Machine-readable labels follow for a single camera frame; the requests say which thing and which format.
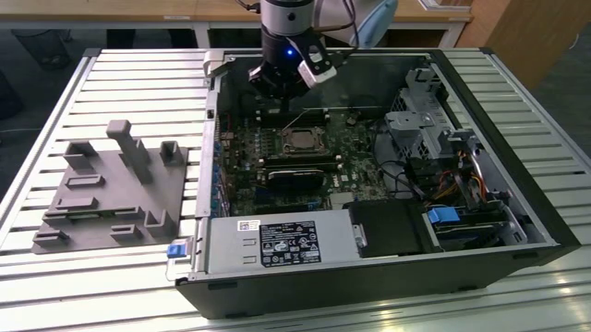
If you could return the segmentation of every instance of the floor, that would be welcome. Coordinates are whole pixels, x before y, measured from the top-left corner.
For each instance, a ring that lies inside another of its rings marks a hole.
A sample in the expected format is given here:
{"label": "floor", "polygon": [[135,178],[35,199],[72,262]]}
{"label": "floor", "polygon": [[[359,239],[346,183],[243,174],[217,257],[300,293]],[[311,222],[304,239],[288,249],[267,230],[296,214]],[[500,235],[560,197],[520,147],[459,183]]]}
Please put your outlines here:
{"label": "floor", "polygon": [[[68,83],[76,63],[89,47],[104,47],[104,30],[75,30],[65,44],[72,62],[57,71],[43,71],[8,30],[0,30],[0,71],[25,104],[21,113],[0,120],[0,198],[35,142],[39,130]],[[139,30],[135,48],[168,48],[165,30]],[[591,155],[591,24],[564,53],[534,96]]]}

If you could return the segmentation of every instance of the table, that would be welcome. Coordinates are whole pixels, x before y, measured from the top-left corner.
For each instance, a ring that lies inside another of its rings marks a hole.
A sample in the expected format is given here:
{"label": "table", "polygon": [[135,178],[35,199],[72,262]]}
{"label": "table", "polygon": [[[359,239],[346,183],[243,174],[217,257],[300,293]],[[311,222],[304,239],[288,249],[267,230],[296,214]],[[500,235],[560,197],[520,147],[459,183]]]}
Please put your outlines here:
{"label": "table", "polygon": [[[400,0],[391,29],[444,30],[440,47],[454,47],[470,13],[427,11],[418,0]],[[259,28],[260,16],[234,0],[0,0],[0,28],[195,30],[211,47],[208,30]]]}
{"label": "table", "polygon": [[[246,11],[234,0],[197,0],[195,10],[197,44],[211,47],[209,29],[260,28],[260,16]],[[390,29],[444,30],[440,48],[455,46],[464,24],[472,19],[467,12],[427,11],[418,0],[399,0],[394,23]]]}
{"label": "table", "polygon": [[[147,147],[177,140],[189,148],[179,236],[193,234],[199,123],[208,102],[204,54],[103,50],[83,58],[0,203],[0,331],[472,332],[476,326],[488,332],[576,329],[590,321],[591,160],[496,56],[476,48],[446,55],[583,244],[551,264],[518,271],[483,290],[208,321],[165,278],[165,245],[33,255],[32,237],[68,166],[67,143],[83,138],[95,149],[116,149],[104,135],[116,118],[133,123],[132,135]],[[448,103],[470,127],[454,96]],[[183,272],[188,265],[175,268]]]}

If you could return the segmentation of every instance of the cpu socket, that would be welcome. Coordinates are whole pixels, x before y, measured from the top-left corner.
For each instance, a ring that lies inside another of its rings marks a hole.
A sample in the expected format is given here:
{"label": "cpu socket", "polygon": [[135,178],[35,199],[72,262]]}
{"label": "cpu socket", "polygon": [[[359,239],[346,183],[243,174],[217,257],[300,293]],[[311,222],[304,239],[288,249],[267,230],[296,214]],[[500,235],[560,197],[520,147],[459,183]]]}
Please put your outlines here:
{"label": "cpu socket", "polygon": [[320,128],[286,129],[282,133],[286,154],[323,154],[323,130]]}

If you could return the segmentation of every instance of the green circuit board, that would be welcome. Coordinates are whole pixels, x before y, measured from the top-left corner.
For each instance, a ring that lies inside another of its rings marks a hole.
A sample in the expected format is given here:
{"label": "green circuit board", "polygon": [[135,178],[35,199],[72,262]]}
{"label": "green circuit board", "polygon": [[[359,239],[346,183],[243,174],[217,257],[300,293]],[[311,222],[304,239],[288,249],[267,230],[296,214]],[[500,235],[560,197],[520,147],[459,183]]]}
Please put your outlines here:
{"label": "green circuit board", "polygon": [[252,119],[235,126],[230,139],[224,142],[227,186],[232,216],[295,212],[291,207],[307,210],[331,210],[330,197],[336,193],[351,193],[354,201],[383,199],[388,190],[380,178],[371,153],[375,120],[347,124],[347,110],[330,111],[330,121],[324,127],[306,128],[322,137],[320,151],[340,155],[340,167],[323,174],[323,186],[298,194],[274,193],[264,186],[258,161],[264,156],[283,156],[286,142],[282,129],[262,129]]}

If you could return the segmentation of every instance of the black cable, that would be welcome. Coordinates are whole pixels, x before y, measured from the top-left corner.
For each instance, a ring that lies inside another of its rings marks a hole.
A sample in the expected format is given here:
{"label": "black cable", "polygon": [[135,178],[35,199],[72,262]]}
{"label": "black cable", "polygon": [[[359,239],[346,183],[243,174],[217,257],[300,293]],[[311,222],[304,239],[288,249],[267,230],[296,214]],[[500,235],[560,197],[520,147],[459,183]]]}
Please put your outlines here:
{"label": "black cable", "polygon": [[[344,5],[344,8],[347,10],[347,8],[350,8],[348,4],[347,4],[347,0],[343,0],[343,5]],[[355,17],[352,17],[351,14],[350,14],[350,19],[351,19],[350,23],[347,23],[347,24],[344,24],[342,26],[320,26],[319,28],[314,29],[314,32],[316,32],[316,33],[327,33],[327,32],[331,32],[331,31],[344,30],[344,29],[350,28],[355,24]]]}
{"label": "black cable", "polygon": [[236,1],[236,3],[246,9],[248,10],[248,5],[242,1],[242,0],[234,0]]}
{"label": "black cable", "polygon": [[260,3],[254,3],[252,5],[248,5],[243,2],[243,0],[234,0],[234,1],[250,12],[260,14]]}
{"label": "black cable", "polygon": [[359,30],[358,30],[358,23],[356,21],[356,10],[355,10],[355,4],[352,0],[350,0],[350,5],[347,5],[347,0],[343,0],[344,8],[347,10],[347,13],[350,14],[351,21],[352,21],[352,29],[355,31],[355,46],[347,51],[347,53],[343,54],[343,60],[347,60],[347,58],[351,56],[351,54],[355,53],[355,51],[359,49]]}

